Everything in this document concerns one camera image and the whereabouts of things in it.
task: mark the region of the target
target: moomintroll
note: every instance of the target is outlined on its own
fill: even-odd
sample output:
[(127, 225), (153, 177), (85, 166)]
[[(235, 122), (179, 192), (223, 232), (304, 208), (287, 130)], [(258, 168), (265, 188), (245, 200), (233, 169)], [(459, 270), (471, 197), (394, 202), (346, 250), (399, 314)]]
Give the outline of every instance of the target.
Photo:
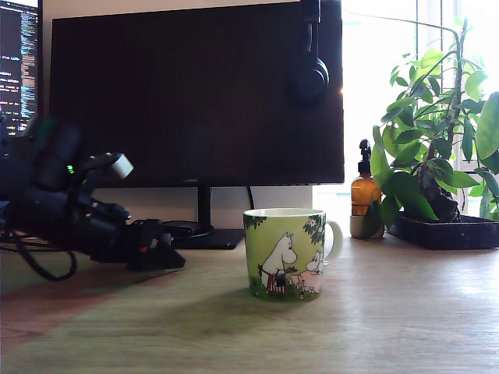
[(285, 275), (289, 271), (296, 271), (293, 268), (285, 270), (285, 264), (292, 264), (296, 261), (296, 253), (293, 250), (293, 234), (286, 232), (272, 253), (267, 257), (263, 265), (259, 265), (259, 275), (262, 285), (269, 291), (285, 293)]
[(306, 264), (306, 271), (288, 279), (300, 292), (300, 298), (305, 298), (305, 291), (310, 294), (320, 293), (322, 287), (322, 269), (324, 267), (324, 253), (317, 251), (312, 260)]

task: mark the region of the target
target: mug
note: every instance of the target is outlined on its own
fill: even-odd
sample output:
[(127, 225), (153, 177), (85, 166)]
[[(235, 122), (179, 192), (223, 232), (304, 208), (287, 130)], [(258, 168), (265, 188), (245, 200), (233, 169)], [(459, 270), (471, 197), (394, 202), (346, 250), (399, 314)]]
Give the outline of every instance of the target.
[(265, 300), (313, 300), (322, 291), (326, 224), (334, 241), (326, 259), (338, 257), (343, 234), (322, 210), (273, 208), (247, 210), (246, 260), (249, 289)]

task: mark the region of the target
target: amber glass bottle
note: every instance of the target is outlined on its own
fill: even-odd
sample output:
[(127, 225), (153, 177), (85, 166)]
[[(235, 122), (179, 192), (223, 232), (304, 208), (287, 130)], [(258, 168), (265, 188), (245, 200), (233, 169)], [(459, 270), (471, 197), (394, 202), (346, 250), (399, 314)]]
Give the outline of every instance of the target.
[[(352, 182), (352, 219), (350, 220), (350, 234), (352, 237), (357, 238), (360, 236), (359, 230), (361, 229), (361, 218), (356, 220), (355, 217), (366, 215), (367, 209), (372, 200), (378, 200), (381, 203), (381, 190), (377, 187), (371, 175), (371, 146), (367, 139), (360, 143), (360, 152), (362, 154), (362, 161), (359, 162), (360, 176), (355, 178)], [(374, 236), (380, 238), (383, 236), (384, 226), (380, 223), (380, 231)]]

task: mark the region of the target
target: black headphones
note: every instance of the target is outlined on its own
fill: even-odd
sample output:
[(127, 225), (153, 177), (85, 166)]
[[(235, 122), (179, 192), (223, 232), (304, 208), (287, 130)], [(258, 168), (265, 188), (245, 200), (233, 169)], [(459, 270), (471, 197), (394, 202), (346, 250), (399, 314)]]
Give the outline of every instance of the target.
[(301, 105), (314, 104), (329, 84), (326, 64), (319, 58), (320, 0), (300, 0), (300, 55), (292, 73), (289, 89), (292, 99)]

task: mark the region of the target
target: black monitor screen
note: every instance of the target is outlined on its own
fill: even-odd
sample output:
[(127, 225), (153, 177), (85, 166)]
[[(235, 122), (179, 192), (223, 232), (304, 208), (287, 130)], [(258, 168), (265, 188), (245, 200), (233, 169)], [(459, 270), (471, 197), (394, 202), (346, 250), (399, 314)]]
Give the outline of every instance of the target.
[(342, 18), (322, 1), (331, 83), (312, 107), (286, 82), (300, 4), (54, 19), (50, 112), (84, 127), (87, 155), (123, 152), (122, 187), (344, 181)]
[(0, 0), (0, 110), (12, 119), (11, 136), (21, 136), (38, 116), (39, 3)]

